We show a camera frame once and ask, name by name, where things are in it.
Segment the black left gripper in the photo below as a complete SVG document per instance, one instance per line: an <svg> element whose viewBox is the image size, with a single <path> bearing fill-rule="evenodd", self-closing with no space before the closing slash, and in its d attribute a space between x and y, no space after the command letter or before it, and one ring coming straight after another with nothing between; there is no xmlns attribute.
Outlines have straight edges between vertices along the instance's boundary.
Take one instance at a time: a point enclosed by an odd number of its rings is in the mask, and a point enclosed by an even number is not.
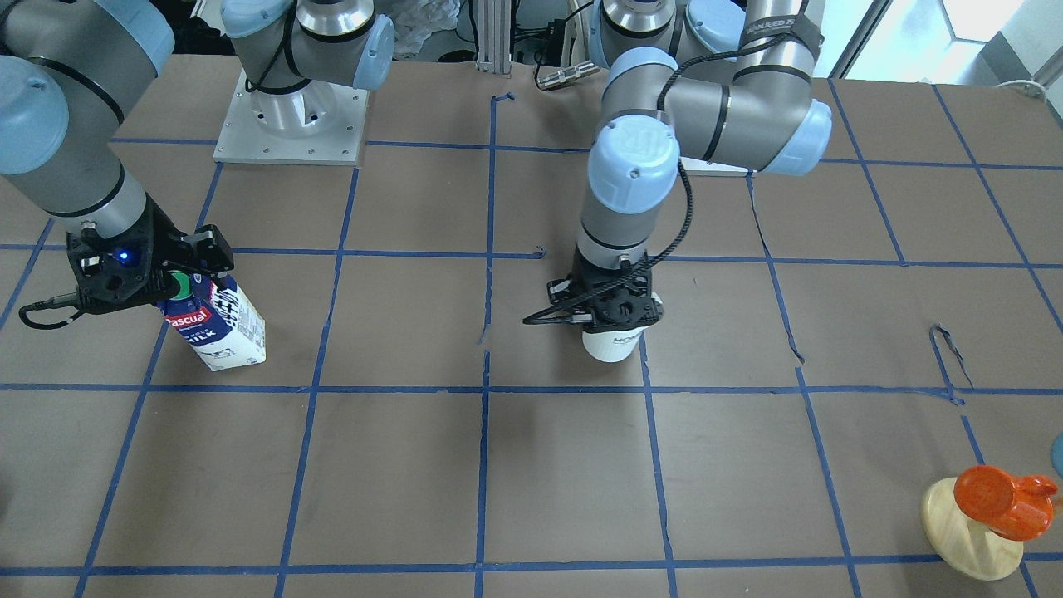
<svg viewBox="0 0 1063 598"><path fill-rule="evenodd" d="M601 268L579 252L566 279L547 284L552 306L561 306L547 323L573 323L583 328L643 328L664 317L662 302L652 292L652 260L623 257L615 270Z"/></svg>

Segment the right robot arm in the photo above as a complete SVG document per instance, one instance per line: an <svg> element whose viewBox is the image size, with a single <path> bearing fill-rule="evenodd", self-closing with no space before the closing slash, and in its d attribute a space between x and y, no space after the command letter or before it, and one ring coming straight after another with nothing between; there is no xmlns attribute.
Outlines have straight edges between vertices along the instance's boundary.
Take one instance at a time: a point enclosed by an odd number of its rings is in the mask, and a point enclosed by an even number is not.
<svg viewBox="0 0 1063 598"><path fill-rule="evenodd" d="M223 1L219 14L270 132L318 131L330 85L377 90L394 58L394 23L372 1ZM20 318L161 304L181 295L179 275L234 268L217 227L179 230L109 150L174 44L149 1L2 4L2 176L66 229L75 273L75 291Z"/></svg>

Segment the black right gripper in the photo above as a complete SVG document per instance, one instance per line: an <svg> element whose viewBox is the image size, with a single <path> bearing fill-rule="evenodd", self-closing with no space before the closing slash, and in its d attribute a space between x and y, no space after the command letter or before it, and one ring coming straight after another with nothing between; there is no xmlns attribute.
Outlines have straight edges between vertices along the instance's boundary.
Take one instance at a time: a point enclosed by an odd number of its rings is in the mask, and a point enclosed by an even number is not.
<svg viewBox="0 0 1063 598"><path fill-rule="evenodd" d="M168 262L186 264L191 258L190 268L210 277L226 277L235 268L233 251L217 226L198 227L189 243L183 242L185 235L152 199L140 219L113 238L92 228L68 233L77 309L102 315L174 297L181 284Z"/></svg>

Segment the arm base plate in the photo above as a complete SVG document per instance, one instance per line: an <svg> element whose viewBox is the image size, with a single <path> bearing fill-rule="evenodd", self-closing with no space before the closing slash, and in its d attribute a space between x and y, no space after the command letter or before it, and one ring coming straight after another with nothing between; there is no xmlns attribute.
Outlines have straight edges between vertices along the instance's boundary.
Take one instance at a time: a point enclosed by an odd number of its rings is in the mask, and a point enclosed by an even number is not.
<svg viewBox="0 0 1063 598"><path fill-rule="evenodd" d="M249 92L237 80L213 152L217 163L356 166L370 93L311 81L287 95Z"/></svg>
<svg viewBox="0 0 1063 598"><path fill-rule="evenodd" d="M684 164L688 175L698 175L698 177L747 177L747 175L758 174L755 169L722 163L707 163L707 160L686 158L686 156L681 156L681 164Z"/></svg>

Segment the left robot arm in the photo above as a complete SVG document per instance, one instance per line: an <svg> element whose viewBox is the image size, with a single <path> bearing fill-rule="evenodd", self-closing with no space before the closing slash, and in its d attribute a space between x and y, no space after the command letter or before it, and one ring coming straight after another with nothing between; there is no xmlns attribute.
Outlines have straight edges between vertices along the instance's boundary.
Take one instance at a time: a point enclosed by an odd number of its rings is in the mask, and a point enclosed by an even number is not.
<svg viewBox="0 0 1063 598"><path fill-rule="evenodd" d="M802 175L824 154L811 93L821 17L805 1L595 1L588 51L608 71L572 272L527 325L640 331L659 321L648 254L681 159Z"/></svg>

